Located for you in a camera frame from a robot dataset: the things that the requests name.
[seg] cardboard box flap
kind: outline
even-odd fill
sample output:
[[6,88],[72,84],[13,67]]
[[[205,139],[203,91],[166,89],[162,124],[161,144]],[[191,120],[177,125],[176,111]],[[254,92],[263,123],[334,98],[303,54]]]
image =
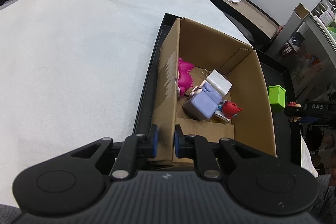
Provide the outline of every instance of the cardboard box flap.
[[244,42],[186,18],[181,19],[180,40],[188,43],[180,44],[179,56],[209,71],[219,71],[241,48],[252,50]]
[[156,160],[171,159],[173,156],[179,32],[180,19],[177,19],[164,40],[160,51],[155,104],[152,116],[152,124],[156,124],[159,127]]
[[267,87],[256,51],[249,54],[228,75],[232,101],[243,111],[232,119],[235,140],[276,156],[273,119]]
[[232,71],[241,61],[247,57],[252,50],[246,48],[240,48],[219,70],[220,73],[227,75]]

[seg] pink toy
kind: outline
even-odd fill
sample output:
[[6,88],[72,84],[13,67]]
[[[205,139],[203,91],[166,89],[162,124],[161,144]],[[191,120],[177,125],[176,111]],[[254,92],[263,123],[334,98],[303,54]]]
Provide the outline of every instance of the pink toy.
[[189,73],[181,70],[178,72],[178,80],[177,80],[177,95],[179,97],[183,97],[184,93],[192,88],[194,79],[191,78]]
[[178,59],[178,71],[190,72],[194,68],[194,65],[189,62],[183,61],[182,58]]
[[189,62],[184,62],[182,58],[178,59],[178,80],[177,80],[177,96],[183,97],[184,93],[192,88],[194,79],[191,78],[189,72],[194,68],[194,65]]

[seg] red crab toy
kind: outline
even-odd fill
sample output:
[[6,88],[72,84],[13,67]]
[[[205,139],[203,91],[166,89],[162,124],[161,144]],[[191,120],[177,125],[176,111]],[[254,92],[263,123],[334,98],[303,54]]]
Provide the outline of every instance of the red crab toy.
[[235,103],[230,101],[225,101],[224,104],[222,105],[222,113],[228,119],[236,117],[236,114],[242,110],[243,110],[242,108],[237,107]]

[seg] purple toy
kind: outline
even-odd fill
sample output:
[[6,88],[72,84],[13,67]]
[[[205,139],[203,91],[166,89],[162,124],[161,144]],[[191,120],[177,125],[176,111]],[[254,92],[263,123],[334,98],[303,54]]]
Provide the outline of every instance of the purple toy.
[[178,80],[177,80],[177,96],[183,97],[184,93],[192,88],[194,79],[191,78],[189,72],[194,68],[194,65],[189,62],[184,62],[182,58],[178,59]]
[[187,100],[183,108],[197,120],[202,121],[209,119],[218,110],[221,100],[220,94],[208,82],[205,82]]

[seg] small box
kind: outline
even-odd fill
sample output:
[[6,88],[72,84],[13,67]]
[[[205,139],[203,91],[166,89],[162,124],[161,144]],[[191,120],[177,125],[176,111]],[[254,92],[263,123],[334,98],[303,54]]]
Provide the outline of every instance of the small box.
[[286,90],[280,85],[268,87],[268,99],[272,112],[281,112],[285,107]]
[[222,98],[225,97],[232,87],[232,84],[216,70],[213,70],[210,73],[210,75],[206,78],[206,81],[214,87],[214,89],[222,96]]
[[210,119],[214,122],[219,123],[228,123],[231,121],[231,119],[226,118],[224,114],[219,110],[216,110],[214,115]]

